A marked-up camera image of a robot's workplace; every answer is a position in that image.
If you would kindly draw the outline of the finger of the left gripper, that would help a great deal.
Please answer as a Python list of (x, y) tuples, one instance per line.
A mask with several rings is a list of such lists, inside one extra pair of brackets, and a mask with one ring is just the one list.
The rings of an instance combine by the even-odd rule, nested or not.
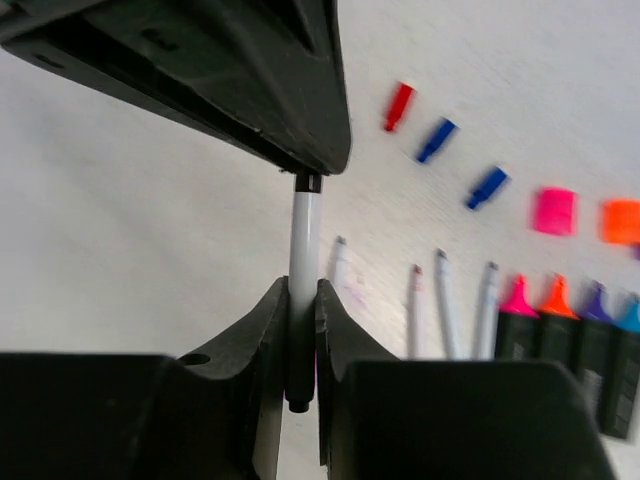
[(5, 1), (1, 45), (282, 170), (348, 164), (333, 1)]

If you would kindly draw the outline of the blue cap highlighter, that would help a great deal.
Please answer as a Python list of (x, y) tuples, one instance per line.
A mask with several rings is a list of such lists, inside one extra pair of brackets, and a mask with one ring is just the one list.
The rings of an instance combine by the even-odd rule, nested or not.
[(627, 440), (639, 385), (639, 296), (613, 324), (608, 371), (599, 414), (604, 435)]

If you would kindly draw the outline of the black thin pen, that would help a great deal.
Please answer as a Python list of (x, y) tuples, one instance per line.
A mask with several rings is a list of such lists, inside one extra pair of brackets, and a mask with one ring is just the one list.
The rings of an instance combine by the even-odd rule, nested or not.
[(322, 177), (312, 173), (297, 174), (289, 255), (285, 382), (285, 397), (293, 413), (307, 412), (314, 397), (314, 321), (321, 200)]

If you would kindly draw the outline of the purple cap highlighter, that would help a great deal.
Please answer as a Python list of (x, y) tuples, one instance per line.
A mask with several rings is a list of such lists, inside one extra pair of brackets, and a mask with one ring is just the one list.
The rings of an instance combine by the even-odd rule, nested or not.
[(613, 319), (605, 309), (606, 289), (595, 282), (580, 311), (580, 328), (576, 344), (574, 373), (596, 423), (600, 412), (607, 374)]

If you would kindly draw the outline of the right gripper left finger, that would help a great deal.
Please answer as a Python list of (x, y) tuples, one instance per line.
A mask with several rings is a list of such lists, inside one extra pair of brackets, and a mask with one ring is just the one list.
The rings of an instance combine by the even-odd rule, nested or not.
[(273, 479), (287, 281), (194, 351), (5, 353), (5, 479)]

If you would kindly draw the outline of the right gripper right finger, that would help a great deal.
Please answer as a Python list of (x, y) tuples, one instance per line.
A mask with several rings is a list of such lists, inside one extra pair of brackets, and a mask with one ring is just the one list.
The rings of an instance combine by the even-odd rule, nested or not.
[(612, 479), (583, 395), (541, 361), (412, 361), (315, 303), (320, 461), (332, 479)]

